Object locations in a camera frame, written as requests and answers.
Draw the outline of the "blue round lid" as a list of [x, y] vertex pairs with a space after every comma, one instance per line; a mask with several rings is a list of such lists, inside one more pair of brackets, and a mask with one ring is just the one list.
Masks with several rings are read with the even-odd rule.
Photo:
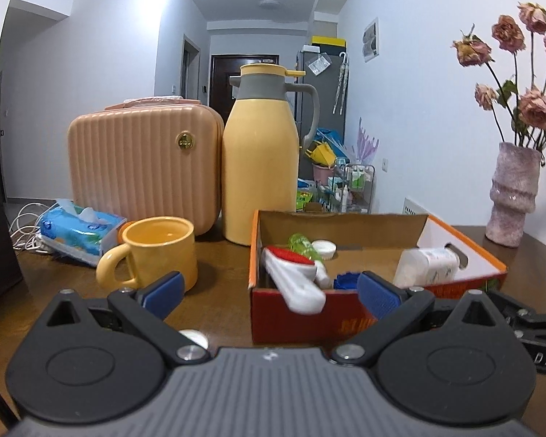
[[360, 272], [346, 272], [338, 274], [333, 281], [334, 290], [356, 290]]

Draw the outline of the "white plastic jar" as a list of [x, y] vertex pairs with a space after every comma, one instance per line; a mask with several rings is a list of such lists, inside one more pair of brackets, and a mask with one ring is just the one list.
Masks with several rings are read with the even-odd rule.
[[454, 280], [459, 266], [459, 256], [447, 248], [406, 249], [392, 284], [400, 289], [447, 284]]

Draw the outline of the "red white lint brush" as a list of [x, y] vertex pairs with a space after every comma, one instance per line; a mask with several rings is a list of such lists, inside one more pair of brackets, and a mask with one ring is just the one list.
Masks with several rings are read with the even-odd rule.
[[267, 246], [261, 261], [291, 312], [312, 316], [323, 310], [326, 296], [321, 287], [329, 284], [329, 277], [320, 260]]

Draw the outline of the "white ribbed bottle cap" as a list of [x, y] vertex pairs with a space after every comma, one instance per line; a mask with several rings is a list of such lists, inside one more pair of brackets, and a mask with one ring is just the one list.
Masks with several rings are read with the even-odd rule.
[[337, 252], [337, 246], [327, 240], [315, 240], [312, 242], [312, 247], [322, 260], [333, 259]]

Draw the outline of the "yellow mug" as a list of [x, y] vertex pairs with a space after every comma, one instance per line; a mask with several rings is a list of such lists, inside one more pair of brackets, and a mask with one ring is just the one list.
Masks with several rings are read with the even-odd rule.
[[151, 217], [136, 221], [122, 232], [123, 243], [106, 252], [97, 263], [101, 287], [140, 289], [170, 272], [184, 278], [184, 291], [198, 279], [194, 225], [179, 217]]

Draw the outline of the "orange fruit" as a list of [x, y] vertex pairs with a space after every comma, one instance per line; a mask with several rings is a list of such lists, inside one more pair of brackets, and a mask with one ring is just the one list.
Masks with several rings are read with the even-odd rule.
[[130, 227], [133, 223], [135, 223], [135, 221], [126, 221], [125, 223], [123, 223], [117, 230], [117, 244], [122, 244], [124, 243], [124, 240], [123, 240], [123, 233], [124, 231]]

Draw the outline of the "blue tissue pack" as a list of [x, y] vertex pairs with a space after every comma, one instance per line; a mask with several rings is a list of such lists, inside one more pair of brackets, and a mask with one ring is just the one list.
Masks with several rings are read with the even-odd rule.
[[126, 222], [124, 217], [78, 206], [70, 199], [57, 199], [38, 226], [43, 245], [95, 267], [118, 245], [119, 230]]

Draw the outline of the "pink ceramic vase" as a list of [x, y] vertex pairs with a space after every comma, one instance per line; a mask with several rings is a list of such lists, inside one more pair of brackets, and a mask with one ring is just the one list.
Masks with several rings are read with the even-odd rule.
[[542, 155], [539, 151], [502, 142], [489, 197], [493, 202], [485, 235], [507, 248], [518, 248], [526, 216], [535, 211]]

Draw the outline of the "pink ribbed suitcase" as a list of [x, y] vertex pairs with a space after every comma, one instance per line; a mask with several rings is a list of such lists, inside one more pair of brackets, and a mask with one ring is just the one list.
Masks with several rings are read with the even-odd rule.
[[216, 111], [179, 97], [81, 115], [67, 135], [72, 198], [129, 221], [181, 217], [202, 235], [221, 212], [224, 128]]

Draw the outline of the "yellow watering can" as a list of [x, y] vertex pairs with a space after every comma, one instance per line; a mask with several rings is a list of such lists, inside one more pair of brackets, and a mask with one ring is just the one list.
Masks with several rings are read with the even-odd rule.
[[336, 155], [327, 142], [314, 141], [306, 151], [306, 156], [313, 164], [332, 168], [336, 163]]

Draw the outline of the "dried pink roses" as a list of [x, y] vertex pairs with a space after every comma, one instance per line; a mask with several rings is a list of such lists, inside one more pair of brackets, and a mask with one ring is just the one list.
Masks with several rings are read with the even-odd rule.
[[475, 27], [451, 43], [461, 67], [483, 67], [491, 82], [474, 86], [476, 104], [491, 114], [502, 142], [546, 150], [546, 8], [520, 2], [518, 15], [501, 14], [490, 30], [496, 48], [511, 64], [502, 78], [493, 48]]

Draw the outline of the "yellow thermos jug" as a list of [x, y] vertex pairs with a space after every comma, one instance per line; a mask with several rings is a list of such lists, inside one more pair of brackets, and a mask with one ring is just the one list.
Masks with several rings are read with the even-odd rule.
[[[290, 83], [306, 76], [269, 63], [246, 64], [230, 77], [237, 90], [222, 141], [223, 235], [237, 245], [251, 244], [256, 212], [294, 212], [299, 161], [319, 126], [319, 93], [309, 84]], [[287, 94], [312, 98], [312, 124], [300, 138]]]

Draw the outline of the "yellow box on fridge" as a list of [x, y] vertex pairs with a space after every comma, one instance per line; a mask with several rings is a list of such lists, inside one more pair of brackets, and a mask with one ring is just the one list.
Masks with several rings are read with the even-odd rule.
[[313, 46], [335, 46], [346, 47], [346, 40], [340, 38], [332, 38], [331, 36], [312, 36]]

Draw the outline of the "wall picture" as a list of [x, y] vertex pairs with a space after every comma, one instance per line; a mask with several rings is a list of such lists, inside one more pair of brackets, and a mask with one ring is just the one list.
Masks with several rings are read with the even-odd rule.
[[375, 18], [364, 29], [362, 36], [362, 54], [365, 62], [376, 58], [380, 54], [379, 19]]

